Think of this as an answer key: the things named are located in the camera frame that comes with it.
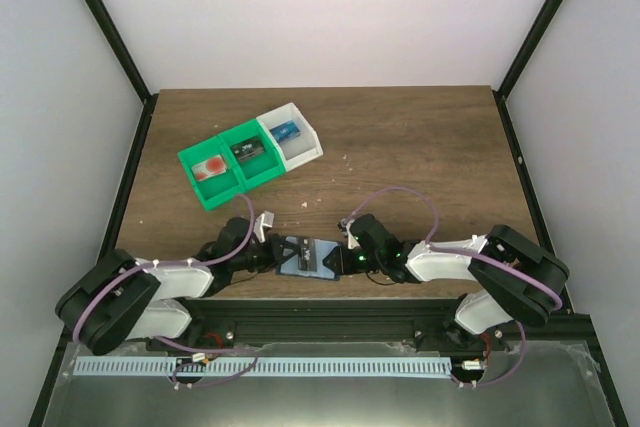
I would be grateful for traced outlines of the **blue leather card holder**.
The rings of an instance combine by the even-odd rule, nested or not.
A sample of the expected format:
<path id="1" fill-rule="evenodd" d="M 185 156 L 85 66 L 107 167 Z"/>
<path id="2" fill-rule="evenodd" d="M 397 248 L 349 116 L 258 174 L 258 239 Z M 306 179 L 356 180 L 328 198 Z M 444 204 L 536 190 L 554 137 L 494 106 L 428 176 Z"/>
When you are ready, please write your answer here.
<path id="1" fill-rule="evenodd" d="M 295 257 L 285 264 L 276 267 L 276 274 L 289 277 L 300 277 L 307 279 L 319 279 L 319 280 L 331 280 L 337 281 L 339 275 L 335 275 L 327 267 L 322 264 L 323 258 L 336 246 L 340 245 L 338 242 L 314 239 L 316 246 L 316 258 L 318 271 L 316 273 L 306 274 L 299 270 L 299 257 Z"/>

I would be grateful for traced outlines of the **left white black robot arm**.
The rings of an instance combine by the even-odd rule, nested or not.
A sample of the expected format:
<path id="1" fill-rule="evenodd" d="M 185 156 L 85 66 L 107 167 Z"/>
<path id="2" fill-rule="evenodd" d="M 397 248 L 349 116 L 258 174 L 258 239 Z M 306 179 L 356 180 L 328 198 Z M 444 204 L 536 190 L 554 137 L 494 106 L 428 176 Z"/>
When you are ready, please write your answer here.
<path id="1" fill-rule="evenodd" d="M 194 350 L 205 328 L 186 306 L 188 299 L 211 297 L 230 286 L 239 271 L 267 272 L 301 253 L 292 237 L 268 234 L 269 228 L 261 220 L 234 217 L 216 240 L 179 261 L 147 261 L 112 250 L 62 295 L 55 314 L 73 341 L 94 355 L 156 336 Z"/>

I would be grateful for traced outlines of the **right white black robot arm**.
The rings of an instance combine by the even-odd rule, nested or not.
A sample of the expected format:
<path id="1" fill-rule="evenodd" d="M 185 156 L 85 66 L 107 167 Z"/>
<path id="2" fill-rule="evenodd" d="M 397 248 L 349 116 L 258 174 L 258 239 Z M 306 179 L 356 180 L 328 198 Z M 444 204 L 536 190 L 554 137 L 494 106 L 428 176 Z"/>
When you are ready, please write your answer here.
<path id="1" fill-rule="evenodd" d="M 468 349 L 505 323 L 543 327 L 564 306 L 568 267 L 507 225 L 447 242 L 401 240 L 371 214 L 340 227 L 345 241 L 316 255 L 336 279 L 382 273 L 395 284 L 468 280 L 480 285 L 480 291 L 461 295 L 443 322 L 440 335 L 455 349 Z"/>

